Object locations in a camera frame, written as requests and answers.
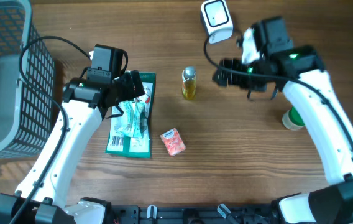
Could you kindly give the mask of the pale green wipes pack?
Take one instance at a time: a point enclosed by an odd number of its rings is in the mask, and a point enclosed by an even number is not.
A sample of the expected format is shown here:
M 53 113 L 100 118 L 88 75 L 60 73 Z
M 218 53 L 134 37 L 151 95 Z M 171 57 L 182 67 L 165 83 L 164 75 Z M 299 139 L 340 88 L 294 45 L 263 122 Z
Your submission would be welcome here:
M 120 126 L 117 131 L 123 136 L 130 138 L 142 138 L 140 124 L 141 114 L 145 110 L 145 103 L 141 101 L 124 101 L 120 104 L 120 108 L 124 114 L 121 116 Z

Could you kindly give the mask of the green glove package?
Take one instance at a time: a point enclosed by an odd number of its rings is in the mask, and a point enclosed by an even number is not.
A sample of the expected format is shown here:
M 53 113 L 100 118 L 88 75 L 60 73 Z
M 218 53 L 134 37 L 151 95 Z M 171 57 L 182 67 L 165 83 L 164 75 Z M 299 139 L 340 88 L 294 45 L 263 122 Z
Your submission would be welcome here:
M 155 94 L 156 73 L 141 72 L 140 78 L 145 93 L 150 95 L 150 103 L 145 104 L 145 110 L 141 114 L 140 128 L 142 138 L 130 138 L 123 136 L 117 131 L 120 126 L 121 116 L 124 114 L 120 108 L 121 103 L 119 103 L 117 106 L 112 107 L 110 132 L 105 150 L 106 154 L 145 159 L 151 158 L 150 115 Z

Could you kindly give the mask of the green lid jar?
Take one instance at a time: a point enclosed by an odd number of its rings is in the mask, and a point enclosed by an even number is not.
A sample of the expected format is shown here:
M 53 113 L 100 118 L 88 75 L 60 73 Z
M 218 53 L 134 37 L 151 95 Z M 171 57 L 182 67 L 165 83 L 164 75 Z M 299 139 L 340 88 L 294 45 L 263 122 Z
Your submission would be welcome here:
M 282 123 L 284 127 L 292 131 L 297 131 L 305 126 L 301 116 L 294 107 L 283 115 Z

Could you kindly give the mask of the yellow oil bottle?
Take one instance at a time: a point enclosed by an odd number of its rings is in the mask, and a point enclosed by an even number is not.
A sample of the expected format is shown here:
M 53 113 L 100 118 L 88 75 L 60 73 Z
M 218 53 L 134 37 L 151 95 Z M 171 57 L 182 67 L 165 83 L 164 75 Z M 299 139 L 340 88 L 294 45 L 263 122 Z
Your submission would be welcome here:
M 193 100 L 196 96 L 196 69 L 188 66 L 181 74 L 182 94 L 186 100 Z

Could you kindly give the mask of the red tissue pack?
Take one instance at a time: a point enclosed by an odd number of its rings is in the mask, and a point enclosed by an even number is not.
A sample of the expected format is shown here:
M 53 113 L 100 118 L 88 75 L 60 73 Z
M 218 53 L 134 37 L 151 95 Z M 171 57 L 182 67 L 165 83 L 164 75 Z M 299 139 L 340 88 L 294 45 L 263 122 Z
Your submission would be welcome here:
M 173 128 L 160 136 L 170 156 L 175 156 L 186 149 L 180 133 Z

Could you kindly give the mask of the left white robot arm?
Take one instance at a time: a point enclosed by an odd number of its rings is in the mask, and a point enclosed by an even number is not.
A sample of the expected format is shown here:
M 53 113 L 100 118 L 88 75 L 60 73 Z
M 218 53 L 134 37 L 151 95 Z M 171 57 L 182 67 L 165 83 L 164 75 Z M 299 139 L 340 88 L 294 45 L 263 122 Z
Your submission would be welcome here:
M 127 53 L 95 45 L 86 78 L 65 85 L 60 115 L 32 170 L 12 194 L 0 194 L 0 223 L 112 223 L 110 202 L 66 198 L 83 151 L 109 108 L 144 94 L 139 72 L 126 71 Z

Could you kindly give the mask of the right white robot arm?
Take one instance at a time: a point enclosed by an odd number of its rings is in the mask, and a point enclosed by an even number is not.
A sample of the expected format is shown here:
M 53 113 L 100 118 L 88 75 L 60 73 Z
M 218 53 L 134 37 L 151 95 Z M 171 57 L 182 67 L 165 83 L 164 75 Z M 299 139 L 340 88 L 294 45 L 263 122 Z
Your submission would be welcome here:
M 256 22 L 238 41 L 242 57 L 216 63 L 213 80 L 248 91 L 275 84 L 291 103 L 283 116 L 288 129 L 305 127 L 322 161 L 328 186 L 274 200 L 269 223 L 353 222 L 353 126 L 333 90 L 326 67 L 310 45 L 296 47 L 284 20 Z

